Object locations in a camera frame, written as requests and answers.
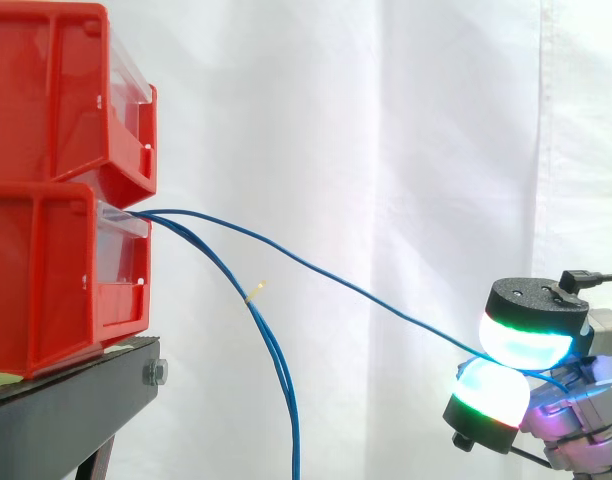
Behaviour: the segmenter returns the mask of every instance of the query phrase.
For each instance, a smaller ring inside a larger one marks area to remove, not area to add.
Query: green led light
[[[486,353],[504,365],[522,370],[544,370],[566,356],[573,338],[514,330],[484,314],[479,340]]]
[[[516,370],[478,358],[464,369],[454,395],[482,414],[518,427],[530,400],[530,387]]]

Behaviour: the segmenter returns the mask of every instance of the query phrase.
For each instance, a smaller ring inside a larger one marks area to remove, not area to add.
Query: white fabric curtain
[[[611,0],[105,3],[159,90],[144,206],[259,231],[476,347],[495,279],[612,272]],[[180,220],[244,288],[267,282],[255,301],[296,385],[302,478],[570,477],[452,446],[463,352]],[[169,382],[118,434],[108,478],[289,479],[286,406],[237,294],[157,227],[152,278]]]

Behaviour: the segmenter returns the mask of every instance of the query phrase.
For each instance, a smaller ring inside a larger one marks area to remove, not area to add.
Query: blue cable
[[[245,301],[247,296],[244,292],[243,288],[233,275],[233,273],[226,267],[226,265],[221,261],[221,259],[213,252],[206,243],[204,243],[197,235],[195,235],[192,231],[176,223],[172,220],[164,219],[149,213],[134,213],[133,215],[146,218],[155,223],[163,225],[169,230],[173,231],[180,237],[187,240],[194,247],[199,249],[202,253],[204,253],[217,267],[224,273],[224,275],[230,280],[232,285],[235,287],[239,295]],[[293,454],[292,454],[292,478],[293,480],[299,480],[301,471],[300,471],[300,433],[299,433],[299,413],[297,411],[297,399],[295,396],[295,390],[293,387],[293,381],[290,376],[290,372],[288,370],[288,365],[286,364],[286,359],[284,358],[284,354],[281,351],[279,343],[277,339],[273,335],[268,324],[264,321],[259,310],[252,302],[246,302],[246,306],[250,310],[257,327],[264,339],[264,343],[268,348],[268,351],[273,360],[273,364],[275,365],[275,371],[277,372],[277,377],[279,378],[279,383],[282,387],[282,391],[284,393],[284,397],[286,399],[286,405],[288,407],[288,413],[290,415],[291,420],[291,433],[293,437]]]
[[[226,228],[230,228],[231,230],[235,230],[236,232],[239,233],[243,233],[244,235],[248,235],[249,237],[252,237],[256,240],[259,240],[260,242],[265,243],[266,245],[270,245],[271,247],[273,247],[274,249],[280,251],[281,253],[283,253],[284,255],[286,255],[287,257],[293,259],[294,261],[296,261],[297,263],[305,266],[306,268],[309,268],[310,270],[319,273],[320,275],[323,275],[324,277],[327,277],[331,280],[333,280],[334,282],[337,282],[347,288],[350,288],[351,290],[354,290],[355,292],[359,293],[360,295],[363,295],[364,297],[368,298],[369,300],[373,301],[374,303],[376,303],[377,305],[385,308],[386,310],[388,310],[389,312],[397,315],[400,318],[403,318],[404,320],[417,325],[418,327],[421,327],[425,330],[428,330],[429,332],[443,338],[444,340],[446,340],[447,342],[452,343],[453,345],[455,345],[458,348],[461,348],[462,350],[470,353],[471,355],[474,355],[476,357],[479,358],[483,358],[484,360],[488,360],[490,362],[494,362],[494,363],[498,363],[498,361],[496,361],[494,358],[486,355],[485,353],[479,352],[477,350],[475,350],[474,348],[469,347],[468,345],[460,342],[459,340],[451,337],[450,335],[442,332],[441,330],[436,329],[435,327],[428,325],[427,323],[422,322],[421,320],[417,320],[413,317],[410,317],[408,315],[406,315],[405,313],[401,312],[400,310],[396,309],[395,307],[389,305],[388,303],[384,302],[383,300],[380,300],[379,298],[377,298],[376,296],[374,296],[372,293],[367,292],[366,290],[364,290],[363,288],[358,287],[357,285],[344,280],[341,277],[338,277],[337,275],[324,270],[323,268],[318,267],[317,265],[313,265],[312,263],[304,260],[303,258],[297,256],[296,254],[292,253],[290,250],[282,247],[281,245],[279,245],[278,243],[274,242],[273,240],[271,240],[270,238],[264,237],[263,235],[260,235],[258,233],[255,233],[251,230],[248,230],[244,227],[240,227],[239,225],[235,225],[234,223],[229,223],[226,222],[224,220],[221,220],[219,218],[215,218],[215,217],[211,217],[210,215],[206,215],[203,213],[199,213],[199,212],[194,212],[192,210],[180,210],[180,209],[175,209],[175,208],[165,208],[165,209],[154,209],[154,210],[144,210],[143,212],[141,212],[141,214],[149,214],[149,215],[187,215],[190,217],[196,217],[196,218],[200,218],[202,220],[207,220],[209,222],[212,223],[216,223],[218,225],[221,225],[223,227]],[[564,386],[563,384],[561,384],[560,382],[558,382],[557,380],[551,378],[551,377],[547,377],[545,375],[541,375],[540,373],[537,372],[533,372],[530,370],[519,370],[520,372],[522,372],[524,375],[526,375],[527,377],[533,377],[533,378],[537,378],[539,380],[542,380],[544,382],[548,382],[551,383],[553,385],[555,385],[557,388],[559,388],[560,390],[562,390],[564,393],[569,393],[568,388],[566,388],[566,386]]]

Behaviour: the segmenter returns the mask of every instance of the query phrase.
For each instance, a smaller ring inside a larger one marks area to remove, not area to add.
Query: nut
[[[152,386],[164,385],[167,379],[168,362],[163,358],[153,360],[150,365],[150,384]]]

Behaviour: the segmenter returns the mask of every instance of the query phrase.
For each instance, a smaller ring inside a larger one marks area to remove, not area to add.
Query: red storage bin
[[[119,208],[155,192],[156,91],[97,4],[0,2],[0,181],[76,181]]]
[[[0,184],[0,372],[26,378],[148,327],[150,224],[75,183]]]

